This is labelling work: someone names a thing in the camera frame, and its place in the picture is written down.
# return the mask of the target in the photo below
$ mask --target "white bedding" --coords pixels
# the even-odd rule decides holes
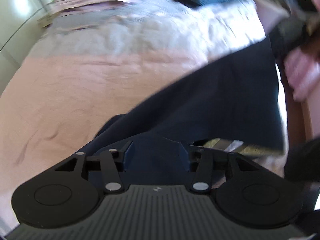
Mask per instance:
[[[112,115],[124,114],[161,87],[208,61],[265,37],[252,0],[198,10],[172,0],[153,1],[145,0],[142,5],[114,10],[111,14],[97,12],[56,19],[9,83],[0,99],[0,107],[6,108],[0,116],[0,136],[3,138],[0,154],[5,160],[0,163],[0,169],[6,171],[0,179],[0,218],[5,222],[2,233],[18,224],[10,198],[20,183],[90,141]],[[101,63],[106,60],[112,61],[113,65]],[[124,95],[113,98],[110,82],[116,82],[115,91],[123,91]],[[287,146],[284,91],[279,84],[279,109]],[[32,94],[32,88],[37,85],[42,85],[43,91],[34,90]],[[68,89],[79,94],[72,95]],[[120,108],[117,100],[128,103]],[[28,116],[22,116],[32,102],[38,105],[32,106]],[[106,115],[100,104],[112,105],[112,110]],[[9,128],[8,131],[7,127],[12,124],[20,125],[20,120],[24,122],[21,127],[28,123],[29,130],[22,129],[17,133]],[[48,127],[54,125],[56,132],[50,133]],[[82,131],[81,136],[74,136],[73,132],[78,130]],[[9,142],[17,143],[11,149]],[[52,155],[49,147],[59,149],[59,153]],[[285,155],[279,159],[266,157],[261,162],[281,174],[285,159]]]

